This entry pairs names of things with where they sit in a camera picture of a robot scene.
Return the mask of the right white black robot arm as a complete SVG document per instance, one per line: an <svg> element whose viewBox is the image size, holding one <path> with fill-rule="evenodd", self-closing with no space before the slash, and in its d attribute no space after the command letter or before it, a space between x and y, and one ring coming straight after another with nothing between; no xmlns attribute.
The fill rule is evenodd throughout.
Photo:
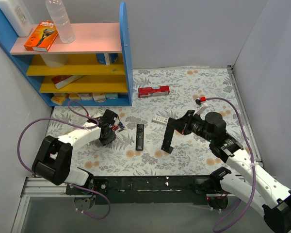
<svg viewBox="0 0 291 233"><path fill-rule="evenodd" d="M226 122L217 112L207 113L204 119L189 110L179 119L169 118L161 149L171 153L174 131L182 135L191 133L210 142L211 152L244 178L238 179L231 172L216 175L210 180L215 193L226 190L250 205L263 215L267 226L275 233L291 230L291 189L278 182L255 161L247 151L226 132Z"/></svg>

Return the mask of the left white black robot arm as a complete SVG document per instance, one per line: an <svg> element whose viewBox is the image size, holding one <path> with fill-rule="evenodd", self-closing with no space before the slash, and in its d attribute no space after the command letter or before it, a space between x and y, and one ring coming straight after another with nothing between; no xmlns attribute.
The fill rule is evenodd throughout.
<svg viewBox="0 0 291 233"><path fill-rule="evenodd" d="M81 147L92 141L107 145L116 139L112 130L118 115L106 110L102 116L89 119L80 128L58 137L46 136L32 165L34 174L55 185L72 183L83 194L89 194L94 183L90 173L71 165L72 156Z"/></svg>

